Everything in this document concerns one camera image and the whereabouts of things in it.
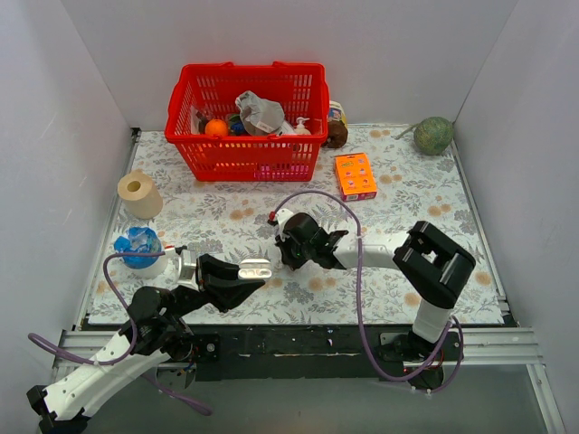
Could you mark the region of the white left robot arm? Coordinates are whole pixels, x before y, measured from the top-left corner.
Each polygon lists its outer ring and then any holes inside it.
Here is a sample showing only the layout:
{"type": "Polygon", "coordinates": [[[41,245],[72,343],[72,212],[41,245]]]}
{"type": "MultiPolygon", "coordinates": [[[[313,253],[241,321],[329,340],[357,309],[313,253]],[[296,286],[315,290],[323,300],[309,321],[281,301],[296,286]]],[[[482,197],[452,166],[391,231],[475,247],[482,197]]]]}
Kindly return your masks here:
{"type": "Polygon", "coordinates": [[[140,375],[167,361],[190,362],[204,344],[183,317],[211,304],[225,313],[267,282],[264,278],[207,278],[200,289],[142,287],[128,305],[129,320],[91,358],[58,382],[26,396],[41,417],[42,433],[81,433],[100,407],[140,375]]]}

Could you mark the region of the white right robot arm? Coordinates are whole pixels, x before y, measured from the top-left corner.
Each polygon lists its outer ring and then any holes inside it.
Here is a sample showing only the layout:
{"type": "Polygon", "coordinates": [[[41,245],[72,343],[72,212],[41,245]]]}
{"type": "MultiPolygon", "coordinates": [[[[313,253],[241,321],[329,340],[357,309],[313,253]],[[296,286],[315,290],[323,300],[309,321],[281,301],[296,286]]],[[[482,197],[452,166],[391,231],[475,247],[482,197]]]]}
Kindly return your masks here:
{"type": "MultiPolygon", "coordinates": [[[[327,232],[304,212],[280,209],[271,213],[269,223],[276,229],[281,261],[292,270],[312,261],[323,269],[400,271],[422,300],[411,331],[395,339],[395,351],[426,360],[441,350],[475,259],[434,225],[418,221],[407,232],[364,241],[360,231],[327,232]]],[[[264,285],[265,272],[257,260],[234,265],[204,254],[196,261],[192,308],[210,304],[225,313],[264,285]]]]}

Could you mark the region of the white earbud charging case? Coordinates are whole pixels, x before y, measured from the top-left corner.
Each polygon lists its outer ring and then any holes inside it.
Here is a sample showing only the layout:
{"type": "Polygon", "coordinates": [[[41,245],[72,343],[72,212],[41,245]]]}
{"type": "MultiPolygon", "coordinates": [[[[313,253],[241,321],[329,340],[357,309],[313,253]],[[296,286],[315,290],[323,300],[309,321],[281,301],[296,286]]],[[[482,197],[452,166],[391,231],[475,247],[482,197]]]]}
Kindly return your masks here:
{"type": "Polygon", "coordinates": [[[267,259],[244,259],[239,264],[238,278],[267,280],[271,276],[271,263],[267,259]]]}

